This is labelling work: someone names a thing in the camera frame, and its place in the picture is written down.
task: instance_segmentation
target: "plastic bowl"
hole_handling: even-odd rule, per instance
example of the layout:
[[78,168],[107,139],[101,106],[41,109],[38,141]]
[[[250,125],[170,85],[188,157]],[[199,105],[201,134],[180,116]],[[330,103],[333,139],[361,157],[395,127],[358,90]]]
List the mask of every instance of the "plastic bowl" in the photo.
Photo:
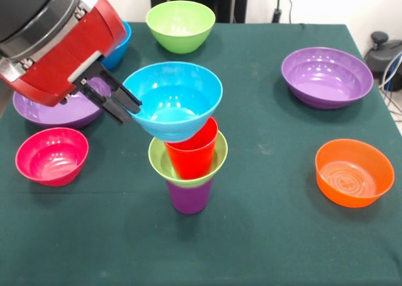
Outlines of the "plastic bowl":
[[124,54],[126,54],[128,46],[130,45],[130,39],[133,33],[131,26],[125,21],[122,21],[122,23],[126,29],[127,36],[108,57],[102,60],[102,64],[107,70],[113,69],[121,61]]
[[191,138],[207,122],[222,99],[223,87],[210,70],[185,62],[157,63],[137,70],[124,86],[143,102],[132,114],[161,141]]
[[357,140],[340,139],[324,144],[315,158],[322,193],[345,207],[365,207],[392,187],[394,170],[379,150]]
[[80,173],[89,150],[85,136],[70,128],[52,128],[29,137],[18,149],[18,171],[39,184],[59,187]]
[[194,188],[208,182],[213,176],[215,176],[223,166],[227,157],[227,152],[228,147],[225,136],[218,131],[214,151],[214,161],[212,162],[210,172],[197,179],[181,179],[177,176],[173,165],[171,164],[168,152],[166,151],[165,144],[157,138],[153,138],[149,144],[148,158],[155,171],[165,180],[180,187]]
[[[111,88],[99,78],[91,79],[89,85],[103,96],[111,95]],[[13,105],[19,115],[44,128],[79,129],[93,122],[102,112],[80,92],[71,96],[66,105],[55,107],[38,104],[15,92]]]
[[168,1],[148,11],[146,24],[156,40],[167,50],[189,53],[207,39],[215,24],[215,14],[201,3]]
[[363,61],[341,50],[311,47],[297,50],[282,63],[290,91],[318,109],[337,109],[363,98],[374,79]]

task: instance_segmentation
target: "light blue bowl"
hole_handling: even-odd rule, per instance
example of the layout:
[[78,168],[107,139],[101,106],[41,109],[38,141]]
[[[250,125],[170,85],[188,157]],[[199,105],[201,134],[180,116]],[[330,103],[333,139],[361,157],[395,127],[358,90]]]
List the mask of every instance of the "light blue bowl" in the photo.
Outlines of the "light blue bowl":
[[127,51],[128,46],[130,45],[132,34],[131,27],[125,21],[122,21],[122,23],[126,29],[127,36],[108,57],[102,60],[102,64],[107,70],[113,69],[121,61]]
[[171,143],[192,137],[207,122],[222,99],[223,87],[210,70],[186,62],[143,67],[123,85],[143,102],[132,114],[149,134]]

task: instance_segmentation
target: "purple bowl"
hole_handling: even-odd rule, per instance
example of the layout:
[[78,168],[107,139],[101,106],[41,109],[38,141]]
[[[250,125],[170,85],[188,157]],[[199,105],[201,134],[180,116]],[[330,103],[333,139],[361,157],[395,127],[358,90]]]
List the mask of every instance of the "purple bowl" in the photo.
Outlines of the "purple bowl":
[[[99,78],[91,79],[89,85],[103,96],[111,95],[110,87]],[[57,104],[55,107],[38,104],[15,92],[13,104],[19,115],[44,128],[79,129],[93,122],[102,112],[81,92],[71,96],[66,105]]]
[[337,109],[363,98],[374,79],[366,64],[341,50],[311,47],[297,50],[282,63],[290,91],[318,109]]

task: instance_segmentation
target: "green bowl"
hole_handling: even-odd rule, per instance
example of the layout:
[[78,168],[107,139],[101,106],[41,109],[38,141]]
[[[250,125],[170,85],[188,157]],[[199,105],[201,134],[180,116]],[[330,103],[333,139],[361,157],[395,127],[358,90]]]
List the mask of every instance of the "green bowl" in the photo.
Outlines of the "green bowl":
[[173,53],[196,50],[215,24],[215,14],[207,6],[193,1],[168,1],[151,8],[146,24],[156,40]]
[[164,179],[180,186],[180,187],[198,187],[210,180],[224,164],[227,156],[227,142],[225,136],[218,131],[218,137],[215,144],[214,161],[212,162],[211,171],[208,175],[197,179],[183,180],[177,176],[173,166],[171,165],[165,144],[153,138],[148,148],[148,158],[155,171]]

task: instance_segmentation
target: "dark green table cover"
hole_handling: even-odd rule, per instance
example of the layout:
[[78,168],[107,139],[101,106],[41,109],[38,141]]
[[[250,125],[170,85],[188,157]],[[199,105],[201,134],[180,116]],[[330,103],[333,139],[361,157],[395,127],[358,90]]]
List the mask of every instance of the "dark green table cover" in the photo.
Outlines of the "dark green table cover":
[[[145,24],[133,31],[120,80],[182,60],[224,85],[215,117],[229,155],[208,206],[177,213],[148,163],[150,135],[107,116],[82,130],[90,153],[74,183],[27,181],[14,156],[40,128],[9,105],[0,120],[0,285],[402,284],[402,142],[379,91],[319,111],[295,99],[280,72],[303,47],[360,57],[345,26],[215,25],[189,55],[162,49]],[[392,161],[394,186],[372,206],[346,209],[319,191],[315,153],[334,138],[366,141]]]

